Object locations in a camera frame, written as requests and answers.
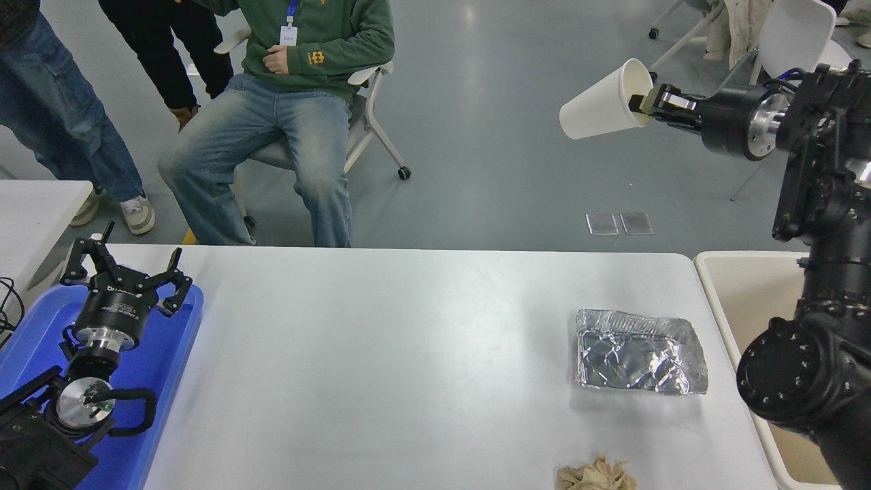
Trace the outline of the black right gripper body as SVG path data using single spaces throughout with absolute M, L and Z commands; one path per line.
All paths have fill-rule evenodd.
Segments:
M 749 129 L 763 100 L 762 87 L 724 87 L 700 102 L 701 140 L 708 151 L 759 161 Z

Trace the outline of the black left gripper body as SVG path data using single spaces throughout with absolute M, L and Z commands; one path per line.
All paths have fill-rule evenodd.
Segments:
M 78 341 L 111 333 L 122 341 L 140 341 L 150 310 L 157 304 L 157 288 L 144 281 L 122 284 L 93 276 L 84 306 L 73 325 Z

